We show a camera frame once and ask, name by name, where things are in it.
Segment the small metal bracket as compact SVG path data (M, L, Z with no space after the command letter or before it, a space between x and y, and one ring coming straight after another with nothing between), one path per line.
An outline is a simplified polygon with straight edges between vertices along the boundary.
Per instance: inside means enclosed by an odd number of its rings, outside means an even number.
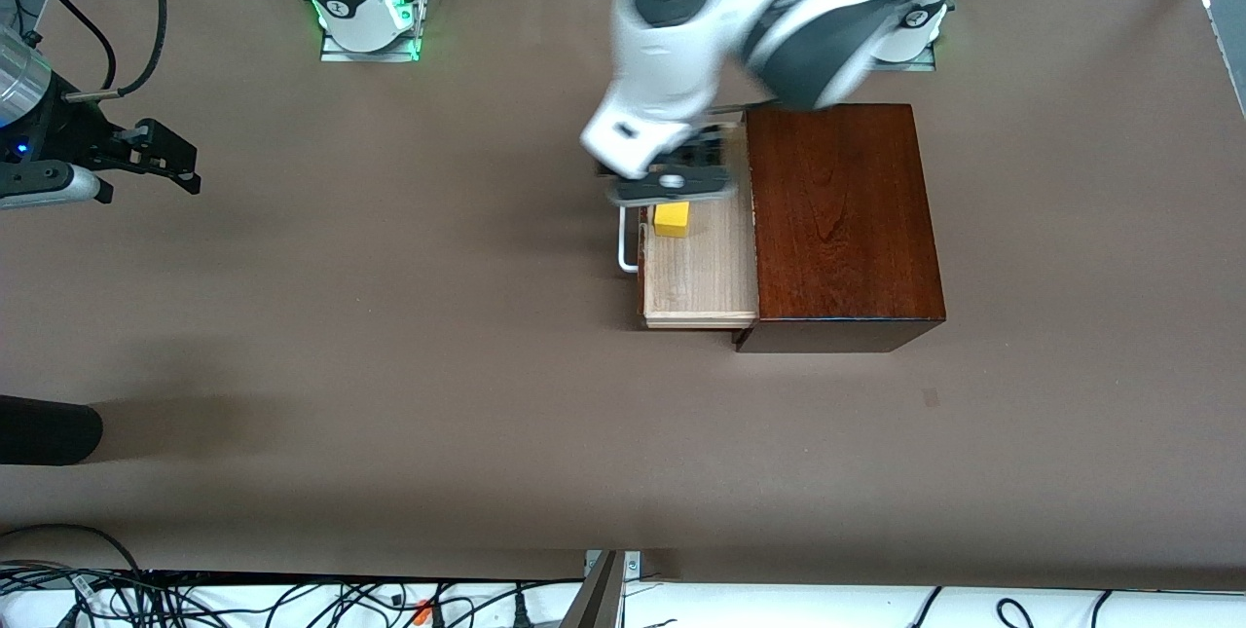
M588 574L592 573L592 569L596 568L597 562L601 561L601 558L603 556L604 556L604 552L601 551L601 550L589 550L589 551L586 552L586 556L584 556L584 572L583 572L584 576L588 576ZM642 577L642 554L640 554L640 551L621 551L621 557L623 558L624 566L625 566L625 571L624 571L624 579L625 579L625 582L635 582L635 579L640 579L640 577Z

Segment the dark brown wooden cabinet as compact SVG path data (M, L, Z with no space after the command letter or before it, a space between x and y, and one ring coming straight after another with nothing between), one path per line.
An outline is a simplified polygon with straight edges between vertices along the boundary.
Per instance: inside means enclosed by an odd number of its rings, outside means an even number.
M913 108L744 113L758 315L741 353L895 351L947 318Z

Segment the black ribbed cylinder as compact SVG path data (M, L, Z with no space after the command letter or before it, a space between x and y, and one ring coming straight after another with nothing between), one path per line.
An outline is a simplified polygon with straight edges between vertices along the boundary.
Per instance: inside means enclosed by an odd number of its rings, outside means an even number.
M103 420L81 402L0 394L0 465L74 465L97 450Z

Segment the aluminium strut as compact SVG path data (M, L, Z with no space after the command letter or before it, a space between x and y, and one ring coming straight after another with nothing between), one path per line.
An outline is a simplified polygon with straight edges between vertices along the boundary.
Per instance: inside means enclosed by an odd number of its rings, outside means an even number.
M558 628L621 628L624 571L621 551L604 551L596 568L579 584Z

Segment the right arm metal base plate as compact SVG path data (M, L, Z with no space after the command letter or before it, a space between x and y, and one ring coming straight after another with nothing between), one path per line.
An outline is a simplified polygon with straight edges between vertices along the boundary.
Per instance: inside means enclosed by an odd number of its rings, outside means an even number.
M312 0L324 61L419 59L427 0Z

